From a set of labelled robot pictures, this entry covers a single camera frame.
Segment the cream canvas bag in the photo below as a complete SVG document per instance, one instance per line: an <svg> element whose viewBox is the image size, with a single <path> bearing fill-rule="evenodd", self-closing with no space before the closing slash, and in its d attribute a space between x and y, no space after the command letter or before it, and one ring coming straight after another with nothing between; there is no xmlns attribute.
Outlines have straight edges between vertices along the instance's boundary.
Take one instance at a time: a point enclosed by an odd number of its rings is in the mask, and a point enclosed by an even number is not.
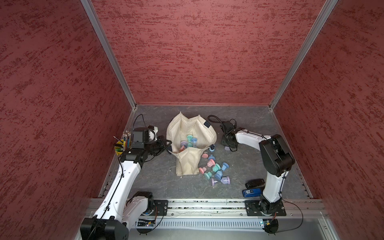
<svg viewBox="0 0 384 240"><path fill-rule="evenodd" d="M176 157L176 175L197 175L203 153L217 141L217 133L200 115L187 118L183 113L176 115L167 127L168 151Z"/></svg>

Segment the teal hourglass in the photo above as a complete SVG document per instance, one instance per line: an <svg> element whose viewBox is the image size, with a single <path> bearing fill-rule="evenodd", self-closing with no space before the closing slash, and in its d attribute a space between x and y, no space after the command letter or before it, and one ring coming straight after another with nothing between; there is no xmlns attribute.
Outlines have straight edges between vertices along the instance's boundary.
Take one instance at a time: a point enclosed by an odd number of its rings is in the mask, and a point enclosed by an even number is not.
<svg viewBox="0 0 384 240"><path fill-rule="evenodd" d="M219 164L213 165L210 171L205 171L204 176L207 180L211 179L219 170L221 170L221 166Z"/></svg>
<svg viewBox="0 0 384 240"><path fill-rule="evenodd" d="M193 147L193 145L191 143L192 138L193 138L193 135L187 135L188 148Z"/></svg>

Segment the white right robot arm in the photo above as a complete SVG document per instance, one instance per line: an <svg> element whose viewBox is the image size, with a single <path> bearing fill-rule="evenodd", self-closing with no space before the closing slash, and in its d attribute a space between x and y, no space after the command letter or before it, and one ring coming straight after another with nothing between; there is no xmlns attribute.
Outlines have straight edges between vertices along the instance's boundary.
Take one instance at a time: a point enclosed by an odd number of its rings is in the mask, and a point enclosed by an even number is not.
<svg viewBox="0 0 384 240"><path fill-rule="evenodd" d="M261 153L267 179L259 208L265 214L270 214L282 202L285 179L296 161L290 154L284 138L278 134L266 136L246 129L232 129L224 133L222 145L235 151L239 144L252 147Z"/></svg>

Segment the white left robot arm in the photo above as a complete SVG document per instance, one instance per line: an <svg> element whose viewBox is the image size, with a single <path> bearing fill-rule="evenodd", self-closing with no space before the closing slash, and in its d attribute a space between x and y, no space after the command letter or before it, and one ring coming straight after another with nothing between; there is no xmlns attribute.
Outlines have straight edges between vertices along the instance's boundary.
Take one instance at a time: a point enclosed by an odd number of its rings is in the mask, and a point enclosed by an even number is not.
<svg viewBox="0 0 384 240"><path fill-rule="evenodd" d="M172 144L164 136L144 142L132 142L118 158L119 170L110 190L91 218L80 227L83 240L127 240L139 217L154 206L150 192L138 192L129 201L129 193L149 155L156 157Z"/></svg>

